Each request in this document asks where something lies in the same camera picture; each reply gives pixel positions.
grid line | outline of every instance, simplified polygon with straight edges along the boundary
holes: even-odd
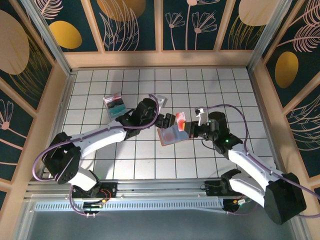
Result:
[[[105,95],[113,94],[113,90],[117,90],[117,92],[121,93],[124,96],[124,100],[131,101],[132,106],[130,107],[134,107],[133,105],[136,104],[132,104],[133,101],[135,102],[135,99],[137,99],[137,101],[139,102],[140,98],[147,96],[147,94],[145,93],[140,94],[142,89],[143,92],[146,92],[145,90],[147,89],[150,89],[150,91],[154,89],[154,92],[151,91],[150,93],[168,96],[168,98],[171,97],[171,107],[163,107],[162,112],[172,112],[174,114],[175,112],[184,111],[186,113],[186,117],[188,118],[187,121],[189,121],[189,117],[191,121],[196,120],[194,119],[195,114],[194,112],[192,112],[194,107],[211,107],[211,104],[218,104],[217,101],[219,101],[219,103],[228,103],[238,107],[242,110],[243,113],[246,112],[246,119],[248,123],[251,123],[249,132],[253,133],[254,137],[251,137],[252,134],[249,133],[249,140],[251,144],[250,148],[253,149],[254,141],[255,145],[259,144],[259,151],[257,150],[257,152],[261,154],[261,156],[259,157],[264,157],[265,159],[272,158],[272,153],[269,150],[262,149],[261,151],[261,144],[263,145],[263,147],[265,146],[266,148],[269,147],[269,145],[266,146],[268,141],[264,131],[261,131],[261,129],[259,129],[259,123],[262,123],[262,120],[258,118],[259,108],[257,107],[257,102],[255,98],[252,98],[251,96],[248,96],[250,98],[247,98],[247,96],[245,95],[253,93],[252,89],[247,89],[247,87],[249,87],[248,81],[250,80],[240,80],[235,79],[235,77],[233,77],[233,79],[221,79],[221,76],[219,77],[219,73],[215,68],[214,69],[216,74],[214,73],[214,71],[204,72],[204,70],[202,70],[201,68],[199,69],[197,69],[197,71],[195,72],[193,72],[193,70],[187,70],[187,68],[182,68],[179,71],[175,72],[173,72],[170,68],[164,69],[163,72],[161,72],[161,69],[159,69],[158,71],[154,70],[153,73],[150,72],[148,73],[149,75],[146,75],[149,76],[150,79],[154,78],[154,80],[152,81],[149,81],[150,79],[148,78],[140,80],[142,69],[138,69],[136,72],[134,72],[134,79],[132,78],[133,81],[130,81],[130,74],[126,74],[125,76],[125,70],[120,70],[122,71],[122,74],[117,74],[115,76],[117,78],[113,79],[111,78],[112,74],[109,71],[105,71],[103,75],[99,74],[99,76],[101,76],[103,79],[105,79],[106,75],[106,81],[102,81],[103,79],[97,79],[95,77],[95,71],[91,72],[91,81],[89,81],[88,74],[86,74],[86,76],[88,77],[88,81],[86,81],[86,79],[84,79],[84,75],[79,74],[77,72],[76,76],[80,76],[80,81],[76,80],[73,85],[71,98],[67,107],[67,113],[65,116],[63,130],[65,132],[69,131],[70,133],[67,134],[72,135],[81,133],[86,129],[93,129],[93,125],[96,125],[94,123],[95,120],[91,119],[89,114],[95,114],[97,118],[100,114],[100,121],[99,123],[97,123],[97,127],[103,127],[107,125],[108,121],[106,121],[105,118],[108,118],[109,116],[106,114],[107,112],[105,110],[104,105],[102,104],[102,106],[100,106],[99,104],[99,96],[102,95],[98,94],[102,90],[100,86],[104,87]],[[159,83],[163,82],[164,80],[159,80],[160,78],[156,79],[156,73],[165,76],[163,77],[163,79],[165,79],[165,82],[167,83]],[[224,112],[226,113],[228,127],[233,127],[235,130],[237,130],[237,126],[241,126],[241,123],[243,122],[240,120],[238,116],[236,116],[235,113],[229,111],[231,108],[229,109],[227,107],[223,107],[220,109],[220,111],[222,111],[222,109],[224,109]],[[235,168],[234,163],[225,160],[225,158],[222,155],[216,153],[215,150],[213,150],[212,154],[212,150],[209,151],[207,149],[199,149],[201,145],[199,142],[200,139],[195,138],[190,140],[189,143],[186,143],[186,146],[188,146],[188,144],[193,144],[193,149],[191,147],[187,147],[187,151],[184,152],[185,149],[183,147],[179,147],[176,144],[168,146],[167,149],[159,148],[160,141],[157,137],[157,129],[153,128],[153,131],[150,132],[150,134],[154,134],[153,137],[148,137],[147,132],[147,134],[142,135],[140,138],[132,137],[131,139],[128,139],[124,142],[124,144],[115,143],[111,147],[112,151],[114,151],[114,153],[111,153],[111,155],[105,154],[104,156],[102,151],[99,153],[98,156],[96,151],[95,156],[93,157],[94,159],[89,159],[88,157],[88,159],[81,160],[83,162],[83,166],[88,166],[91,168],[90,165],[93,164],[93,171],[96,171],[97,174],[99,173],[99,175],[105,174],[104,176],[106,176],[108,179],[157,179],[166,176],[168,178],[181,178],[182,176],[202,178],[204,177],[204,174],[210,174],[210,176],[220,176],[222,173],[225,173],[229,170],[226,170],[226,168],[231,168],[231,166],[232,169]],[[149,146],[149,155],[148,153],[145,153],[144,149],[140,149],[139,146],[144,146],[144,144],[141,141],[144,141],[145,145]],[[108,169],[105,170],[105,173],[100,166],[108,167]]]

leaf illustration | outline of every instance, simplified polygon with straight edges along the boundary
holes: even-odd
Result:
[[[139,43],[139,24],[134,11],[122,1],[123,8],[115,0],[102,0],[105,17],[100,16],[104,24],[103,44],[107,51],[135,51]]]
[[[320,0],[309,0],[302,16],[309,26],[320,24]]]
[[[320,95],[311,103],[293,109],[287,119],[301,151],[320,149]]]
[[[35,0],[44,19],[55,19],[61,9],[62,0]]]
[[[293,48],[297,52],[312,52],[320,44],[320,24],[316,26],[305,25],[301,27],[295,34],[294,39],[282,42],[277,47],[293,43]]]

white tile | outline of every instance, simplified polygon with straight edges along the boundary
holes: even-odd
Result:
[[[211,141],[203,141],[209,148],[213,148]],[[196,158],[215,158],[214,150],[206,148],[202,145],[201,140],[194,140],[194,150]]]
[[[100,128],[100,124],[86,124],[86,125],[82,125],[81,128],[81,133],[86,133],[95,129]]]
[[[154,81],[155,80],[155,70],[154,69],[140,69],[139,74],[140,81]]]
[[[83,124],[100,124],[102,109],[86,109]]]
[[[89,94],[105,94],[106,92],[106,82],[92,82],[90,85],[90,91]]]
[[[155,70],[156,81],[169,81],[171,80],[170,69],[156,69]]]
[[[230,104],[235,107],[241,107],[238,93],[223,93],[222,96],[224,104]]]
[[[233,68],[232,71],[236,80],[250,79],[246,68]]]
[[[233,80],[234,74],[231,68],[218,68],[218,76],[220,80]]]
[[[171,69],[171,79],[175,80],[187,80],[187,74],[185,69]]]
[[[197,158],[196,171],[198,178],[217,178],[217,166],[215,158]]]
[[[171,94],[160,94],[161,96],[165,97],[167,99],[165,108],[172,108],[172,95]]]
[[[75,81],[78,82],[91,82],[92,70],[79,70],[76,74]]]
[[[86,109],[102,109],[104,107],[103,97],[105,95],[89,95],[86,103]]]
[[[235,80],[236,87],[239,93],[253,93],[250,80]]]
[[[218,80],[204,81],[204,91],[206,93],[221,93],[219,81]]]
[[[94,170],[95,160],[80,160],[79,167],[85,170]]]
[[[261,115],[259,112],[259,108],[257,106],[248,106],[248,107],[243,107],[243,113],[245,116],[245,119],[248,122],[261,122]]]
[[[180,158],[175,161],[177,178],[194,179],[197,177],[196,161],[194,158]]]
[[[239,93],[239,96],[242,106],[257,106],[256,97],[253,92]]]
[[[154,159],[155,141],[136,141],[135,146],[136,159]]]
[[[240,115],[240,113],[235,110],[234,108],[231,107],[227,107],[225,109],[226,111],[226,117],[228,118],[228,122],[243,122],[244,119],[242,118],[242,116]]]
[[[217,69],[202,68],[203,80],[219,80]]]
[[[173,115],[176,115],[177,113],[184,112],[185,120],[187,122],[191,121],[191,114],[190,114],[190,107],[174,107],[173,108]]]
[[[154,179],[155,159],[136,159],[134,179]]]
[[[110,122],[111,122],[111,119],[110,119],[110,117],[109,117],[109,115],[108,115],[107,110],[104,108],[104,109],[102,110],[102,117],[101,117],[101,122],[100,122],[100,124],[105,125],[105,124],[108,124],[108,123],[110,123]]]
[[[87,95],[89,93],[90,82],[74,83],[72,95]]]
[[[124,81],[122,85],[122,94],[138,94],[138,81]]]
[[[96,151],[88,153],[86,156],[82,156],[83,160],[94,160],[96,158]]]
[[[87,95],[73,95],[71,96],[69,109],[85,109],[87,103]]]
[[[207,106],[206,95],[204,93],[190,93],[189,98],[192,108]]]
[[[185,140],[174,144],[176,158],[194,158],[195,147],[193,140]]]
[[[176,178],[175,159],[156,159],[155,160],[155,178],[156,179]]]
[[[81,125],[64,125],[63,132],[65,132],[68,136],[80,134]]]
[[[202,72],[200,68],[188,68],[186,70],[188,80],[202,80]]]
[[[251,139],[253,152],[258,157],[272,156],[272,152],[268,143],[268,139]]]
[[[261,121],[248,122],[247,125],[249,129],[250,138],[258,139],[267,137],[264,125]]]
[[[115,160],[113,179],[134,179],[135,160]]]
[[[189,93],[204,93],[204,82],[203,81],[189,81],[188,80],[188,90]]]
[[[246,137],[246,128],[244,122],[229,122],[230,133],[240,139]]]
[[[94,70],[91,82],[106,82],[108,70]]]
[[[155,82],[156,94],[170,94],[171,93],[171,81],[156,81]]]
[[[154,94],[154,93],[155,93],[155,81],[139,82],[139,94]]]
[[[208,107],[212,107],[212,106],[224,103],[221,93],[206,93],[205,96],[206,96],[206,104],[208,105]]]
[[[138,106],[137,94],[124,94],[121,97],[126,108],[134,109]]]
[[[134,159],[136,153],[135,141],[122,141],[116,144],[116,159]]]
[[[267,163],[270,167],[277,168],[275,160],[272,156],[261,156],[260,159]]]
[[[218,170],[218,178],[221,177],[222,174],[225,174],[226,172],[228,172],[229,170],[237,169],[237,166],[232,161],[224,158],[222,155],[218,154],[217,152],[216,154],[217,154],[216,156],[220,156],[215,159],[217,170]]]
[[[188,85],[187,81],[172,81],[172,93],[173,94],[187,94],[188,93]]]
[[[109,70],[108,82],[122,82],[124,79],[123,70]]]
[[[139,81],[139,69],[124,70],[123,81]]]
[[[102,148],[99,148],[96,151],[95,159],[115,159],[116,157],[116,145],[113,143]]]
[[[172,94],[172,102],[175,108],[190,107],[188,94]]]
[[[155,126],[152,126],[147,129],[143,129],[136,136],[137,140],[155,140]]]
[[[155,142],[155,158],[156,159],[174,159],[175,146],[173,144],[162,146],[160,141]]]
[[[114,176],[114,167],[114,160],[95,160],[93,172],[101,180],[111,180]]]
[[[105,89],[105,94],[110,95],[110,94],[116,94],[116,93],[121,93],[122,91],[122,81],[109,81],[106,83],[106,89]]]
[[[82,120],[84,119],[85,110],[77,109],[77,110],[68,110],[65,118],[65,125],[69,124],[82,124]]]
[[[222,93],[236,93],[237,87],[234,80],[225,80],[220,81],[221,91]]]

wire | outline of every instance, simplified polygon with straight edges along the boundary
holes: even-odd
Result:
[[[201,143],[202,143],[202,145],[203,145],[204,147],[206,147],[207,149],[215,150],[214,147],[206,146],[205,143],[204,143],[204,139],[203,139],[203,138],[201,139]]]
[[[270,175],[273,175],[283,181],[286,181],[287,183],[289,184],[292,184],[293,186],[297,187],[297,188],[300,188],[304,191],[306,191],[307,193],[313,195],[314,197],[316,197],[319,201],[320,201],[320,195],[316,194],[315,192],[311,191],[310,189],[306,188],[305,186],[302,186],[294,181],[291,181],[275,172],[273,172],[272,170],[270,170],[268,167],[264,166],[261,162],[259,162],[255,157],[253,157],[249,151],[248,151],[248,148],[247,148],[247,140],[248,140],[248,123],[246,121],[246,118],[244,116],[244,114],[238,109],[236,108],[235,106],[232,106],[230,104],[218,104],[218,105],[215,105],[215,106],[211,106],[211,107],[207,107],[207,108],[204,108],[203,110],[204,111],[208,111],[210,109],[213,109],[213,108],[218,108],[218,107],[228,107],[228,108],[233,108],[235,110],[238,111],[238,113],[241,115],[241,117],[243,118],[243,122],[244,122],[244,128],[245,128],[245,139],[244,139],[244,142],[243,142],[243,146],[244,146],[244,149],[245,149],[245,152],[246,152],[246,156],[248,156],[249,159],[251,159],[255,164],[257,164],[260,168],[264,169],[267,173],[269,173]],[[305,219],[315,219],[315,218],[320,218],[320,213],[318,214],[315,214],[315,215],[300,215],[298,214],[297,215],[298,217],[301,217],[301,218],[305,218]]]
[[[104,132],[108,132],[110,130],[114,130],[114,129],[147,129],[151,126],[153,126],[158,118],[158,115],[159,115],[159,103],[158,103],[158,100],[157,100],[157,97],[152,95],[152,94],[149,94],[149,97],[152,97],[155,101],[155,105],[156,105],[156,114],[155,114],[155,117],[153,118],[153,120],[146,124],[146,125],[143,125],[143,126],[112,126],[110,128],[103,128],[97,132],[93,132],[89,135],[86,135],[86,136],[83,136],[83,137],[79,137],[79,138],[75,138],[75,139],[71,139],[71,140],[67,140],[67,141],[63,141],[63,142],[59,142],[57,144],[54,144],[50,147],[48,147],[46,150],[44,150],[43,152],[41,152],[35,159],[33,165],[32,165],[32,175],[33,177],[40,181],[40,182],[46,182],[46,181],[53,181],[53,180],[57,180],[57,177],[59,176],[58,174],[56,174],[54,177],[51,177],[51,178],[42,178],[42,177],[39,177],[36,173],[36,166],[39,162],[40,159],[42,159],[44,156],[47,155],[48,152],[50,152],[51,150],[53,149],[56,149],[56,148],[59,148],[61,146],[64,146],[64,145],[67,145],[67,144],[70,144],[70,143],[75,143],[75,142],[80,142],[80,141],[83,141],[85,139],[88,139],[88,138],[91,138],[93,136],[96,136],[98,134],[101,134],[101,133],[104,133]]]

small box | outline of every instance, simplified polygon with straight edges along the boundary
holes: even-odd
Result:
[[[105,108],[111,120],[125,114],[127,108],[120,93],[115,93],[103,98]]]
[[[168,128],[158,128],[160,142],[162,146],[179,143],[190,139],[186,131],[179,131],[178,125],[173,125]]]

